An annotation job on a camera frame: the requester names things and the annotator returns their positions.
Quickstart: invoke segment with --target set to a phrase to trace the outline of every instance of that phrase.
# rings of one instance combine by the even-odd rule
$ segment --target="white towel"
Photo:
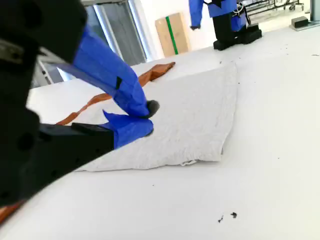
[[[77,171],[152,169],[220,161],[232,128],[237,101],[235,64],[171,81],[149,82],[143,89],[148,100],[160,103],[151,118],[154,132],[114,150]],[[112,101],[89,107],[74,122],[102,124],[102,109],[123,114]]]

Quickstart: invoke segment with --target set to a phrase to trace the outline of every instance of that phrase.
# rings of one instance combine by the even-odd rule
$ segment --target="black box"
[[[296,29],[305,27],[308,25],[308,23],[308,18],[306,18],[305,16],[297,17],[291,20],[292,26]]]

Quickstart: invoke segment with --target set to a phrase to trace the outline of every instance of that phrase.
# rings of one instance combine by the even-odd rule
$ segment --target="cardboard box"
[[[181,12],[156,20],[155,27],[165,57],[190,51],[187,26]]]

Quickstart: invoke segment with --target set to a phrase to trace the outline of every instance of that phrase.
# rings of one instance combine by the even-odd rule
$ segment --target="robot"
[[[149,118],[159,104],[147,101],[135,72],[86,22],[79,0],[1,1],[0,207],[27,200],[62,176],[154,130]],[[101,88],[127,115],[105,112],[102,125],[40,123],[26,108],[39,56]]]
[[[224,50],[235,44],[250,44],[262,37],[258,24],[251,25],[246,7],[237,0],[189,0],[191,29],[200,29],[203,5],[208,6],[213,19],[216,41],[214,49]]]

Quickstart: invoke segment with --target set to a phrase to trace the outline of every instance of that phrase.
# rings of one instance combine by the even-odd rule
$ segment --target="green stripe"
[[[170,33],[170,36],[171,36],[171,40],[172,40],[172,44],[173,44],[173,49],[174,49],[175,55],[178,55],[179,53],[178,53],[178,49],[177,49],[177,45],[176,45],[175,36],[174,36],[174,33],[172,32],[170,19],[167,16],[167,17],[165,17],[165,20],[166,20],[166,23],[168,24],[169,33]]]

